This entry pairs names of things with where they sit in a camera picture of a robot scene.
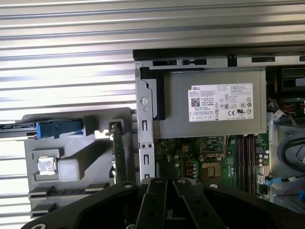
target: green motherboard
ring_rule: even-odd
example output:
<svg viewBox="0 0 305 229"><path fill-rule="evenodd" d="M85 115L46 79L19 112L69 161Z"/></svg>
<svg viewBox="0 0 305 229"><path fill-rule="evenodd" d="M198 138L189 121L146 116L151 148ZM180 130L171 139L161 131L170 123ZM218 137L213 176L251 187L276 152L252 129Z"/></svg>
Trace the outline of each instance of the green motherboard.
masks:
<svg viewBox="0 0 305 229"><path fill-rule="evenodd" d="M179 177L201 183L224 182L260 198L268 198L268 133L158 139L157 161L174 163Z"/></svg>

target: power supply label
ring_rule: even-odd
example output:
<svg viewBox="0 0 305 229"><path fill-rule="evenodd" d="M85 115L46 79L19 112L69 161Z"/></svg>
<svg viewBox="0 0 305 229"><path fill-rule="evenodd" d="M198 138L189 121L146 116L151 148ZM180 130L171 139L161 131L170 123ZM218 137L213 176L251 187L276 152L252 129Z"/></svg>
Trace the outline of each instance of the power supply label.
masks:
<svg viewBox="0 0 305 229"><path fill-rule="evenodd" d="M196 85L188 91L189 121L253 119L252 83Z"/></svg>

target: blue latch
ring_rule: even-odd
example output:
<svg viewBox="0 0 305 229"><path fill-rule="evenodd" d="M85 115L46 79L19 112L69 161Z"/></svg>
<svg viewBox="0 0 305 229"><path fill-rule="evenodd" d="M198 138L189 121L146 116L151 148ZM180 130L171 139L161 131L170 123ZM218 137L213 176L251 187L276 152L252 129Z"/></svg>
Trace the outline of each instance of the blue latch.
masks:
<svg viewBox="0 0 305 229"><path fill-rule="evenodd" d="M37 139L45 137L59 138L64 133L79 133L83 134L83 122L82 120L71 120L71 121L49 121L36 123Z"/></svg>
<svg viewBox="0 0 305 229"><path fill-rule="evenodd" d="M299 200L303 203L305 203L305 190L302 190L299 195Z"/></svg>

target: ram slot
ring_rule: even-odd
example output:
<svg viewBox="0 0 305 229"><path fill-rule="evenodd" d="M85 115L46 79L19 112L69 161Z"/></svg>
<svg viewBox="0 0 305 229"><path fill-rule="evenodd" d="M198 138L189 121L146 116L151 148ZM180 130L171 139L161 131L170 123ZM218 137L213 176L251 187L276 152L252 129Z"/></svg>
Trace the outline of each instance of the ram slot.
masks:
<svg viewBox="0 0 305 229"><path fill-rule="evenodd" d="M249 164L249 158L248 158L248 143L247 143L248 137L243 136L243 163L244 163L244 191L249 192L249 171L248 171L248 164Z"/></svg>
<svg viewBox="0 0 305 229"><path fill-rule="evenodd" d="M255 183L255 154L256 154L256 147L255 147L255 136L252 137L252 174L253 174L253 195L255 195L256 191L256 183Z"/></svg>
<svg viewBox="0 0 305 229"><path fill-rule="evenodd" d="M248 193L252 194L252 176L251 176L251 137L248 136L246 138L246 143L247 143L247 174L248 174Z"/></svg>
<svg viewBox="0 0 305 229"><path fill-rule="evenodd" d="M244 190L244 167L243 167L243 147L242 137L237 138L237 166L238 166L238 189Z"/></svg>

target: barcode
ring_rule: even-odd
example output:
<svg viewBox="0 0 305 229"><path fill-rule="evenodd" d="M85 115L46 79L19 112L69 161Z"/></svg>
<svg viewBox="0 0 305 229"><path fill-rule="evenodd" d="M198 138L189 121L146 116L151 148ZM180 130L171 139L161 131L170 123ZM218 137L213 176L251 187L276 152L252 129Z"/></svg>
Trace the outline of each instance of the barcode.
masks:
<svg viewBox="0 0 305 229"><path fill-rule="evenodd" d="M200 98L192 98L191 102L192 102L192 107L200 106Z"/></svg>

